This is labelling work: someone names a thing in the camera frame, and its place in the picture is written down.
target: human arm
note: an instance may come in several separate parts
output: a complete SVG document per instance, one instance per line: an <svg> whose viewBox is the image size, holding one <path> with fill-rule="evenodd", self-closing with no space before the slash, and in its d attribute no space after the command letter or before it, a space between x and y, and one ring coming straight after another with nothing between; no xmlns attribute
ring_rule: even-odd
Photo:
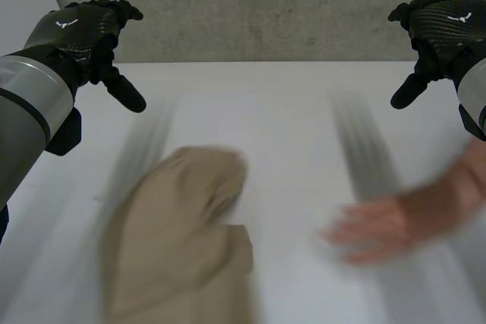
<svg viewBox="0 0 486 324"><path fill-rule="evenodd" d="M436 181L411 192L343 210L345 218L323 231L333 244L364 248L343 259L366 265L405 253L473 220L486 203L486 143L471 142Z"/></svg>

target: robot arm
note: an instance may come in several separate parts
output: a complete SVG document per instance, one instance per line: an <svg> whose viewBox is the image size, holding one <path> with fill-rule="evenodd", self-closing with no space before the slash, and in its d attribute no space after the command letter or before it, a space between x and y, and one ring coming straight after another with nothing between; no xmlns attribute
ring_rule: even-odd
<svg viewBox="0 0 486 324"><path fill-rule="evenodd" d="M43 17L23 50L0 57L0 240L7 201L41 153L62 156L80 142L78 87L101 81L131 111L145 109L112 65L120 30L142 18L127 1L72 3Z"/></svg>
<svg viewBox="0 0 486 324"><path fill-rule="evenodd" d="M52 69L22 56L0 58L0 209L73 107L71 91Z"/></svg>

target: human hand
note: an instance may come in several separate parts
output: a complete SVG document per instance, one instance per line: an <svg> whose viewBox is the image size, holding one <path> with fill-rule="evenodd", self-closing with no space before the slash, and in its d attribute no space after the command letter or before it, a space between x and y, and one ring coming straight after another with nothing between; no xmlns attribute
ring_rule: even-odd
<svg viewBox="0 0 486 324"><path fill-rule="evenodd" d="M415 72L392 98L392 106L403 109L427 89L428 83L445 77L456 88L464 74L486 57L486 50L471 52L471 46L486 39L485 0L414 0L399 5L388 17L399 21L418 52ZM457 56L467 58L453 64Z"/></svg>
<svg viewBox="0 0 486 324"><path fill-rule="evenodd" d="M478 211L481 192L459 166L439 181L395 197L346 207L345 219L323 236L332 244L363 245L343 257L367 265L404 253L459 227Z"/></svg>

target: folded fabric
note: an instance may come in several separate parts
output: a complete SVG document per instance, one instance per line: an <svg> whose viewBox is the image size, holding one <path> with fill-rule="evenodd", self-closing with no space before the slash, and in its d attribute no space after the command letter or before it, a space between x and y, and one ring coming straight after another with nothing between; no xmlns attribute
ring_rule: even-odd
<svg viewBox="0 0 486 324"><path fill-rule="evenodd" d="M218 222L245 173L231 150L185 147L142 179L101 245L107 324L251 322L251 242Z"/></svg>

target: khaki pants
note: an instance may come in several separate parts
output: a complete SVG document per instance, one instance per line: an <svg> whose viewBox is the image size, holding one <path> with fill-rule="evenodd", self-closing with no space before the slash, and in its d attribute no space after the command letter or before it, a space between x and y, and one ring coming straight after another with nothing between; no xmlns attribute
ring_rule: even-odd
<svg viewBox="0 0 486 324"><path fill-rule="evenodd" d="M251 242L218 223L245 172L233 151L183 148L134 188L101 246L105 323L251 322Z"/></svg>

